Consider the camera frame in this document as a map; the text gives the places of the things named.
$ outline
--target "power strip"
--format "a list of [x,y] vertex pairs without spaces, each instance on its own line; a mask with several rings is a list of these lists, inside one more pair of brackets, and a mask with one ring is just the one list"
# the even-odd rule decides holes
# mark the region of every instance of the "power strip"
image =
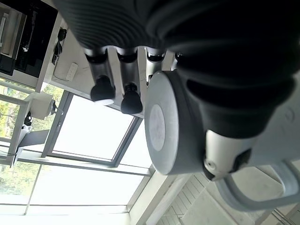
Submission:
[[76,71],[77,71],[77,68],[78,68],[78,65],[74,62],[72,62],[71,66],[70,66],[70,69],[67,73],[67,76],[66,76],[66,80],[67,81],[72,81],[75,74],[76,74]]

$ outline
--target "foliage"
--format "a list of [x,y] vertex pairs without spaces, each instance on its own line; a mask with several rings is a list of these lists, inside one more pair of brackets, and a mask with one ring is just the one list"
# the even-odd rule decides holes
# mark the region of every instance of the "foliage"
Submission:
[[0,194],[30,195],[39,166],[38,164],[23,162],[17,162],[13,168],[2,165]]
[[[62,97],[63,91],[64,91],[63,89],[55,87],[50,84],[47,85],[43,90],[43,92],[53,95],[53,99],[55,100],[57,106],[60,103],[60,99]],[[26,93],[13,90],[10,88],[7,89],[7,95],[18,99],[25,99],[28,96],[28,94]],[[19,111],[19,106],[8,102],[0,101],[0,136],[11,138],[18,111]],[[55,115],[48,116],[45,118],[45,120],[39,120],[33,118],[32,130],[37,131],[37,130],[50,129],[54,117]]]
[[[28,94],[7,88],[6,95],[25,99]],[[63,94],[63,89],[53,85],[47,85],[43,92],[53,95],[58,106]],[[8,102],[0,101],[0,136],[11,138],[19,106]],[[32,130],[50,129],[55,115],[46,117],[45,120],[33,118]],[[17,162],[13,168],[7,165],[0,165],[0,194],[6,195],[30,195],[40,165],[32,163]]]

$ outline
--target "glass pane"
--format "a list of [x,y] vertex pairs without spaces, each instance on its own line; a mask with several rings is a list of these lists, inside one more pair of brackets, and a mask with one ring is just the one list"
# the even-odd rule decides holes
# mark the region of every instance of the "glass pane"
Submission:
[[38,173],[38,164],[0,165],[0,203],[27,204]]
[[127,205],[143,176],[43,165],[31,204]]
[[12,137],[19,108],[19,105],[0,100],[0,137]]
[[111,160],[133,116],[73,96],[54,151]]
[[130,143],[121,164],[134,165],[149,168],[152,165],[152,161],[148,152],[145,136],[145,124],[144,121],[138,128],[132,142]]

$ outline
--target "white circular disc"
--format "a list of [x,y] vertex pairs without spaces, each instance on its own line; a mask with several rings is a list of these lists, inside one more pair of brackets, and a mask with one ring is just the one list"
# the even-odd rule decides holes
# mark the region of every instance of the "white circular disc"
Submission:
[[145,104],[145,133],[156,170],[168,174],[177,157],[179,117],[172,85],[163,72],[152,77]]

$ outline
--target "black cable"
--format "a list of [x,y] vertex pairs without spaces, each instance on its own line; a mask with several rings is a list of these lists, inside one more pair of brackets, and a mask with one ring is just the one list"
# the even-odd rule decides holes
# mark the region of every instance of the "black cable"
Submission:
[[2,151],[2,150],[0,150],[0,151],[7,154],[8,156],[16,156],[16,154],[11,154],[11,153],[8,153],[8,152]]

